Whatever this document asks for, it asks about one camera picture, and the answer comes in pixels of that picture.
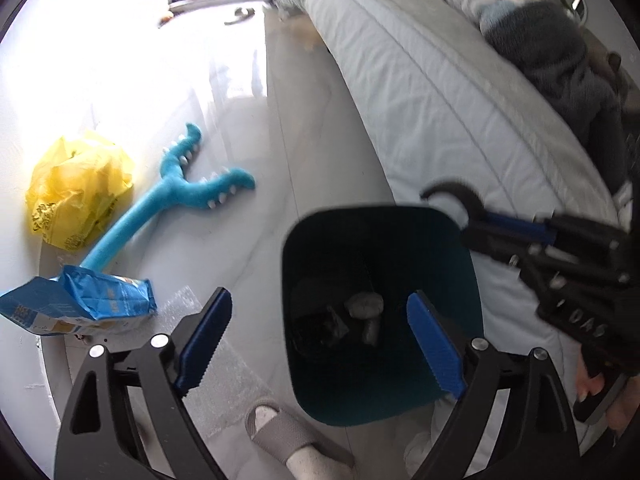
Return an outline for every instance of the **gray slipper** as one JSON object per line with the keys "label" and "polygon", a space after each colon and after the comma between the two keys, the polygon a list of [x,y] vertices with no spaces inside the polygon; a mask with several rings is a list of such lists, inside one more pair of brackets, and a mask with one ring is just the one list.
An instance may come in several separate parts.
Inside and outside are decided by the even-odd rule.
{"label": "gray slipper", "polygon": [[[267,406],[278,414],[260,431],[256,431],[255,410],[259,406]],[[273,399],[256,400],[246,412],[244,427],[251,440],[283,464],[286,464],[289,457],[297,450],[305,446],[313,446],[324,456],[349,467],[353,467],[355,462],[351,453],[329,440],[316,428],[284,412]]]}

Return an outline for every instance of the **foot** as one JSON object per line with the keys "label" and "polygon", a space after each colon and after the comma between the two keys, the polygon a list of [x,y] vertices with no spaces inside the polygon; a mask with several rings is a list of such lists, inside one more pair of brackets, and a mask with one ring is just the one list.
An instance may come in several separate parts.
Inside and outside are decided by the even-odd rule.
{"label": "foot", "polygon": [[[276,415],[278,412],[273,408],[258,406],[255,409],[256,432]],[[296,480],[353,480],[349,466],[321,454],[313,446],[305,446],[294,452],[286,466]]]}

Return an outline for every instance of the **black trash can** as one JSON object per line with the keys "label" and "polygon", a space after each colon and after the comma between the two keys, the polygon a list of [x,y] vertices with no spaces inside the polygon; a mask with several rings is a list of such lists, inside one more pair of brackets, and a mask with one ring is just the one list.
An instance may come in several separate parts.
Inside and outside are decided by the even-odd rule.
{"label": "black trash can", "polygon": [[[292,229],[282,253],[284,329],[293,389],[310,416],[354,426],[443,396],[406,320],[406,300],[418,289],[466,336],[482,336],[469,252],[458,226],[435,209],[323,210]],[[377,346],[362,343],[364,322],[344,308],[365,291],[384,300]],[[348,329],[329,345],[320,342],[327,311]]]}

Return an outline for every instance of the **mattress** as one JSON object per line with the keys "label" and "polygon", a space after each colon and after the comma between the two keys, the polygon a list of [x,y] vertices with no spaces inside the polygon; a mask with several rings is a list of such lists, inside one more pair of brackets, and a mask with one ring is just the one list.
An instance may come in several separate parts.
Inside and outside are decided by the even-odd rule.
{"label": "mattress", "polygon": [[[283,18],[306,12],[340,67],[397,203],[443,180],[475,188],[493,210],[532,219],[567,211],[618,224],[613,200],[580,143],[544,98],[443,0],[276,0]],[[453,200],[433,205],[460,225]],[[577,344],[535,314],[517,272],[474,254],[488,340],[501,351],[550,353],[570,402]],[[500,394],[472,463],[497,437]],[[437,402],[432,437],[452,403]],[[593,431],[577,424],[587,446]]]}

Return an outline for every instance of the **bubble wrap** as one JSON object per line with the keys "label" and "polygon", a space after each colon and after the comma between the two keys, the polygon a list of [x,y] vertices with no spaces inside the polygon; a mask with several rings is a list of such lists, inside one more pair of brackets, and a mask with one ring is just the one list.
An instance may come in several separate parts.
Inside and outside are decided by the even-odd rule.
{"label": "bubble wrap", "polygon": [[[201,309],[202,304],[198,298],[185,286],[159,306],[157,314],[139,329],[123,334],[109,334],[104,345],[111,352],[138,348],[157,333],[170,334],[184,316],[196,314]],[[188,393],[184,405],[200,436],[206,440],[237,424],[255,399],[272,395],[268,386],[249,369],[223,337],[200,386]]]}

